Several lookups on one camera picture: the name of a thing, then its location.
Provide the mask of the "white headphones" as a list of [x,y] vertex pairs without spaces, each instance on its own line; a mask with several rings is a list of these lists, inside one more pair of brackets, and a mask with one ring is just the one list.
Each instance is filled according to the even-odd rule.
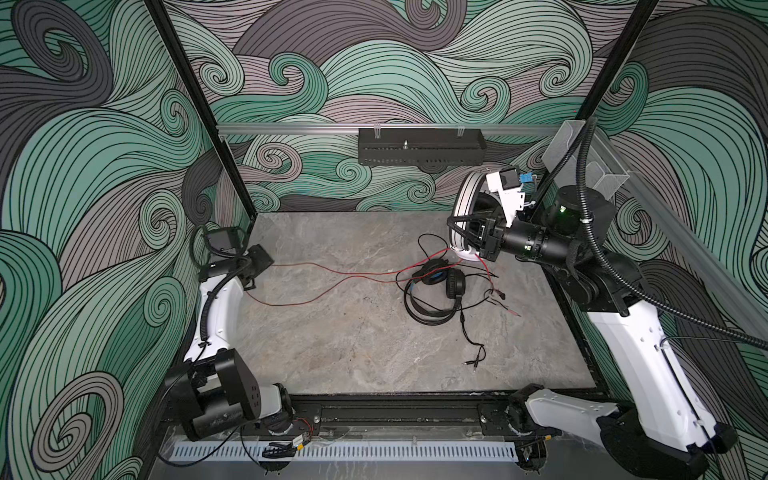
[[[476,170],[470,172],[462,181],[459,192],[454,202],[452,212],[450,216],[469,215],[479,212],[492,212],[494,214],[500,214],[504,220],[503,226],[506,226],[506,221],[502,211],[502,207],[499,201],[494,198],[487,190],[485,176],[494,171],[500,170]],[[451,245],[452,235],[449,233],[449,245],[451,249],[462,259],[474,261],[477,259],[470,259],[465,252],[454,249]]]

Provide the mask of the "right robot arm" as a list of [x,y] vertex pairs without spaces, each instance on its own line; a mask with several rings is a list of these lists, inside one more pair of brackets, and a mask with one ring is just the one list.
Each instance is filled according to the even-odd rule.
[[632,396],[628,404],[591,402],[532,384],[511,399],[511,427],[578,436],[638,477],[700,479],[711,467],[729,477],[736,430],[698,396],[660,322],[666,305],[644,291],[639,266],[603,246],[612,197],[628,175],[616,157],[593,151],[595,130],[586,121],[564,146],[549,179],[565,172],[574,179],[545,212],[526,198],[515,169],[483,169],[464,178],[447,221],[450,248],[462,259],[486,263],[508,253],[548,270],[600,333]]

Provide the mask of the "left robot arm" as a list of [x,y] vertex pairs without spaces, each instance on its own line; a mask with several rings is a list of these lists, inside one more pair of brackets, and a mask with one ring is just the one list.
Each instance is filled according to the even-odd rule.
[[165,376],[164,398],[190,441],[253,423],[271,433],[291,428],[294,409],[280,383],[261,385],[233,346],[240,304],[274,263],[249,246],[238,227],[197,226],[189,254],[199,269],[195,333],[183,361]]

